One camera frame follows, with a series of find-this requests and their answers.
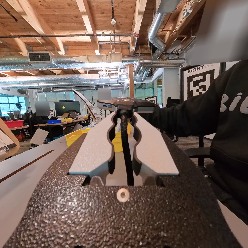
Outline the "yellow plastic bin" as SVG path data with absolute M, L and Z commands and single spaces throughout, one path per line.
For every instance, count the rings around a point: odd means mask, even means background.
M 67 146 L 70 147 L 82 134 L 87 133 L 92 128 L 86 128 L 84 130 L 79 129 L 65 135 Z
M 131 133 L 131 131 L 132 131 L 132 126 L 128 122 L 127 124 L 128 135 Z M 114 145 L 115 152 L 123 152 L 121 131 L 115 132 L 115 138 L 112 140 L 112 144 Z

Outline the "black office chair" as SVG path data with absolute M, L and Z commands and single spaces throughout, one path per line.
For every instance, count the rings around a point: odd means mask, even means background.
M 180 99 L 172 99 L 171 97 L 167 98 L 166 108 L 177 107 L 181 104 Z
M 210 148 L 204 147 L 204 136 L 199 136 L 199 147 L 185 150 L 189 158 L 197 158 L 198 166 L 204 167 L 205 158 L 210 158 Z

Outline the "red plastic bin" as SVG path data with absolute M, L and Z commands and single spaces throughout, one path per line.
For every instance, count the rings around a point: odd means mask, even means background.
M 6 126 L 8 128 L 16 128 L 16 127 L 22 127 L 23 126 L 23 120 L 17 120 L 17 121 L 4 121 Z

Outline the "wooden support post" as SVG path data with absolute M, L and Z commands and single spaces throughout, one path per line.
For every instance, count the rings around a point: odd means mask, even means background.
M 128 70 L 129 70 L 129 97 L 135 98 L 134 94 L 134 67 L 133 64 L 128 64 Z

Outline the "silver spiral duct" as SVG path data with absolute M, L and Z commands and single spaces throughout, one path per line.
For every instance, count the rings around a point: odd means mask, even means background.
M 158 37 L 159 29 L 166 17 L 167 13 L 157 13 L 155 14 L 151 27 L 148 32 L 148 40 L 153 44 L 157 49 L 153 54 L 153 60 L 158 59 L 163 51 L 165 50 L 165 42 Z

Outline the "rectangular metal air duct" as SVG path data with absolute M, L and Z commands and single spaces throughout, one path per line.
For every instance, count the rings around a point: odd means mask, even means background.
M 15 69 L 94 69 L 118 67 L 123 64 L 121 55 L 54 55 L 52 52 L 28 52 L 27 56 L 3 56 L 1 70 Z

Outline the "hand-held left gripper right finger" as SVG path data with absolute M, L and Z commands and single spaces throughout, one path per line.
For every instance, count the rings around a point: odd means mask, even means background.
M 133 149 L 132 168 L 140 176 L 177 176 L 179 171 L 160 131 L 138 113 L 132 117 Z

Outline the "black ceiling pipe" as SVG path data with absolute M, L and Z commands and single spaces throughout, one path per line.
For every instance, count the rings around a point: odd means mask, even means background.
M 61 34 L 61 35 L 1 35 L 0 38 L 64 38 L 64 37 L 107 37 L 107 36 L 134 36 L 132 33 L 104 33 L 104 34 Z

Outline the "grey usb hub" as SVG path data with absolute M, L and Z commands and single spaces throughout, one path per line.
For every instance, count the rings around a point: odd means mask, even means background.
M 147 100 L 114 97 L 111 100 L 97 100 L 97 107 L 112 112 L 128 110 L 137 113 L 152 113 L 158 105 Z

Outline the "grey paper card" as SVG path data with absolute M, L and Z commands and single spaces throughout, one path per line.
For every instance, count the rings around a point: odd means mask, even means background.
M 31 144 L 42 145 L 48 136 L 49 132 L 38 128 L 30 140 Z

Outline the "curved wooden display stand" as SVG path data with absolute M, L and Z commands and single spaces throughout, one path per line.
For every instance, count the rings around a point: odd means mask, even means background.
M 0 129 L 1 129 L 1 156 L 0 161 L 15 155 L 20 148 L 19 141 L 7 127 L 4 121 L 0 118 Z

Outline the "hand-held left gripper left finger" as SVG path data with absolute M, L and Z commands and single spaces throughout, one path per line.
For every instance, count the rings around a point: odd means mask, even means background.
M 117 113 L 112 112 L 89 130 L 69 169 L 70 175 L 107 176 L 115 170 Z

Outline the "black computer monitor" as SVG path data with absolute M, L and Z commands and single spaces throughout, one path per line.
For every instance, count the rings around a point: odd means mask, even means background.
M 62 116 L 64 113 L 76 111 L 76 113 L 81 114 L 80 112 L 80 103 L 79 101 L 64 101 L 64 102 L 54 102 L 55 112 L 57 116 Z

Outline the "tilted brochure stand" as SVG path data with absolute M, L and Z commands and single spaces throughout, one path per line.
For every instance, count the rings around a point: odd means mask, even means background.
M 83 94 L 81 94 L 79 91 L 72 89 L 72 91 L 79 96 L 79 98 L 81 98 L 85 105 L 87 110 L 89 111 L 90 115 L 92 116 L 94 121 L 100 120 L 100 115 L 97 113 L 97 111 L 95 110 L 94 106 L 91 104 L 91 102 L 89 102 Z

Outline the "white pendant lamp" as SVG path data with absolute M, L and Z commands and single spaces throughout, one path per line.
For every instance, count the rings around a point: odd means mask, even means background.
M 111 24 L 115 25 L 116 24 L 116 20 L 114 17 L 114 1 L 111 0 L 111 11 L 112 11 L 112 15 L 111 15 Z

